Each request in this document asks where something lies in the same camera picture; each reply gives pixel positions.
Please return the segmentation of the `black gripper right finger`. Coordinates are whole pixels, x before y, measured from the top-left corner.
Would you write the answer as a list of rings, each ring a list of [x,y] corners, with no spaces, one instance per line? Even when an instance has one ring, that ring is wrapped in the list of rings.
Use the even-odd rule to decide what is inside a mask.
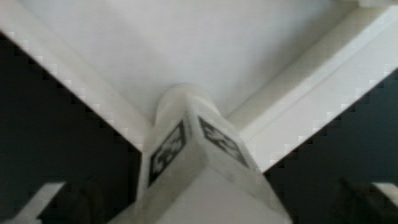
[[[333,224],[398,224],[398,185],[340,180],[331,206]]]

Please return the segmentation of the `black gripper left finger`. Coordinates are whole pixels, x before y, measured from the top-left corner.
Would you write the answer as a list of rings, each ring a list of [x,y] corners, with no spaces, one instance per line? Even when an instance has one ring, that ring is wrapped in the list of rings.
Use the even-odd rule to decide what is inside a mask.
[[[129,181],[49,181],[6,224],[109,224],[129,205]]]

